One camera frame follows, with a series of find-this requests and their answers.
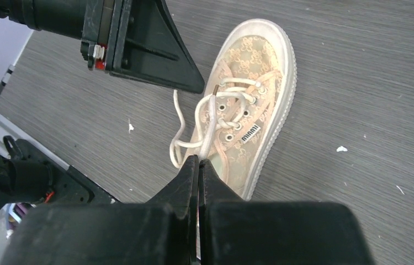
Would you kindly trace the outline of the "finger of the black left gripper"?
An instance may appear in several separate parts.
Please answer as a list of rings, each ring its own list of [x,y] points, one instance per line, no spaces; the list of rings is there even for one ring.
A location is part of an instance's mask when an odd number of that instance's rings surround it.
[[[165,1],[115,1],[108,73],[196,94],[205,87]]]

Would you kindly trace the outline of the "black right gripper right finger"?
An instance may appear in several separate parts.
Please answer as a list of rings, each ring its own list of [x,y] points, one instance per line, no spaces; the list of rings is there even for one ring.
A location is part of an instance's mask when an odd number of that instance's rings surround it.
[[[335,202],[241,199],[210,161],[199,168],[202,264],[374,264],[353,212]]]

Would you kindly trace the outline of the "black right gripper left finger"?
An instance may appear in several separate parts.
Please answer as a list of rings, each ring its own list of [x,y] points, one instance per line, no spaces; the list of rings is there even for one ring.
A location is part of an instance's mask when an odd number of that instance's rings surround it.
[[[199,158],[145,203],[50,204],[33,209],[2,264],[197,264]]]

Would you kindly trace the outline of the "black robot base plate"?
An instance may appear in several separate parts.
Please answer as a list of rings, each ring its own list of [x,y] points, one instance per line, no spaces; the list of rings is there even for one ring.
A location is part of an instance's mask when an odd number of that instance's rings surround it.
[[[3,138],[4,145],[12,160],[39,163],[49,170],[50,184],[45,196],[39,203],[58,204],[117,204],[120,203],[105,189],[93,182],[73,166],[58,164],[39,150],[31,142],[24,139],[13,139],[7,135]]]

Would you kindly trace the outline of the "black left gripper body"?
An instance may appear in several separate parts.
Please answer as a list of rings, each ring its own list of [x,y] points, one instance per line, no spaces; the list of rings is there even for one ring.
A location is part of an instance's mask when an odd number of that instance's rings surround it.
[[[90,70],[114,71],[125,65],[116,44],[122,1],[0,1],[0,18],[77,39]]]

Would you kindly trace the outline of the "beige sneaker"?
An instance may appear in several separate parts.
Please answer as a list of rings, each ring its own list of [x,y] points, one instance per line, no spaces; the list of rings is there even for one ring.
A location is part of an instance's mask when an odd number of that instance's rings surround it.
[[[205,157],[220,179],[249,200],[288,117],[296,83],[296,58],[285,31],[266,19],[242,22],[214,62],[188,142],[181,140],[185,119],[174,95],[181,126],[169,146],[171,163],[180,168],[209,142]]]

